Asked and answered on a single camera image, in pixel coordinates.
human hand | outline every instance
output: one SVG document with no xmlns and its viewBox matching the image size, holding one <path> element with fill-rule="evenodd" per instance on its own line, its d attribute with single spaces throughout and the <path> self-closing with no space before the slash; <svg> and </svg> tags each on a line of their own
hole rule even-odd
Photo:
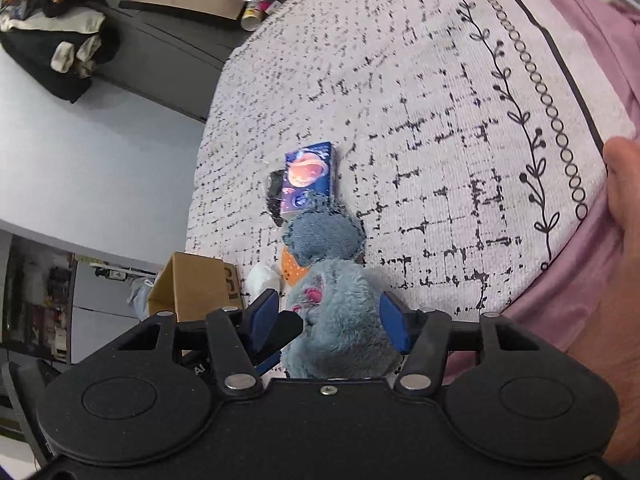
<svg viewBox="0 0 640 480">
<path fill-rule="evenodd" d="M 640 256 L 640 146 L 623 137 L 604 145 L 609 210 L 625 231 L 625 254 Z"/>
</svg>

cardboard box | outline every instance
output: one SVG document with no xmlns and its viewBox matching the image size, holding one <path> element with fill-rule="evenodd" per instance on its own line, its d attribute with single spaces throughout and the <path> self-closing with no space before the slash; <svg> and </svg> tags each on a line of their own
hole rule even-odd
<svg viewBox="0 0 640 480">
<path fill-rule="evenodd" d="M 148 297 L 149 315 L 162 310 L 196 321 L 224 306 L 242 308 L 236 268 L 217 258 L 174 253 Z"/>
</svg>

pink bed sheet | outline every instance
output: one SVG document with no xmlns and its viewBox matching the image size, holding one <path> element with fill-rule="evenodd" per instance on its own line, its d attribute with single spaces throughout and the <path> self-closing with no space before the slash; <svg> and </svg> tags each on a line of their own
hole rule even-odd
<svg viewBox="0 0 640 480">
<path fill-rule="evenodd" d="M 640 14 L 600 0 L 550 1 L 585 37 L 640 131 Z M 604 286 L 615 272 L 621 249 L 622 237 L 609 215 L 603 189 L 548 271 L 504 315 L 567 350 L 596 309 Z M 449 379 L 472 364 L 471 355 L 453 354 L 447 362 Z"/>
</svg>

black stripe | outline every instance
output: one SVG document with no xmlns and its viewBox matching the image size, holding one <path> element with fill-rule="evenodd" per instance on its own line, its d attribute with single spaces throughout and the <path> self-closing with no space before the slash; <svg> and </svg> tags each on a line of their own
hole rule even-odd
<svg viewBox="0 0 640 480">
<path fill-rule="evenodd" d="M 584 116 L 584 120 L 587 122 L 587 126 L 589 127 L 589 131 L 591 133 L 591 137 L 593 138 L 593 142 L 595 143 L 596 148 L 600 152 L 600 156 L 602 156 L 602 148 L 603 148 L 604 144 L 602 142 L 602 139 L 600 138 L 600 133 L 599 133 L 597 127 L 596 127 L 596 123 L 593 121 L 593 117 L 591 116 L 591 112 L 589 111 L 589 107 L 587 106 L 587 103 L 584 102 L 584 98 L 582 97 L 582 94 L 580 93 L 580 89 L 578 88 L 578 85 L 575 83 L 574 76 L 572 76 L 569 68 L 567 67 L 566 63 L 564 62 L 564 59 L 562 59 L 562 55 L 560 54 L 560 51 L 558 50 L 558 46 L 556 45 L 556 42 L 554 41 L 554 38 L 551 36 L 549 31 L 546 30 L 545 27 L 543 27 L 542 25 L 540 25 L 536 21 L 536 19 L 533 17 L 533 14 L 529 11 L 529 9 L 527 9 L 527 7 L 522 2 L 522 0 L 514 0 L 514 1 L 524 11 L 524 13 L 527 15 L 529 21 L 535 27 L 537 27 L 538 30 L 544 36 L 544 38 L 546 40 L 546 43 L 549 46 L 549 49 L 551 49 L 551 52 L 553 53 L 554 57 L 556 58 L 556 61 L 558 62 L 560 70 L 562 70 L 562 73 L 564 74 L 564 78 L 566 79 L 567 83 L 569 83 L 569 87 L 571 88 L 571 91 L 574 93 L 575 100 L 577 101 L 578 106 L 580 107 L 580 110 L 582 111 L 582 115 Z"/>
</svg>

purple box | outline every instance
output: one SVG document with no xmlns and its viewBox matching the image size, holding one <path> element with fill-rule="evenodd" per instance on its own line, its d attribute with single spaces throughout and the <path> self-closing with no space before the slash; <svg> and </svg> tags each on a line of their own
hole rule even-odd
<svg viewBox="0 0 640 480">
<path fill-rule="evenodd" d="M 334 198 L 335 152 L 330 142 L 318 142 L 287 153 L 282 179 L 280 215 L 291 218 L 308 204 L 308 194 L 315 191 Z"/>
</svg>

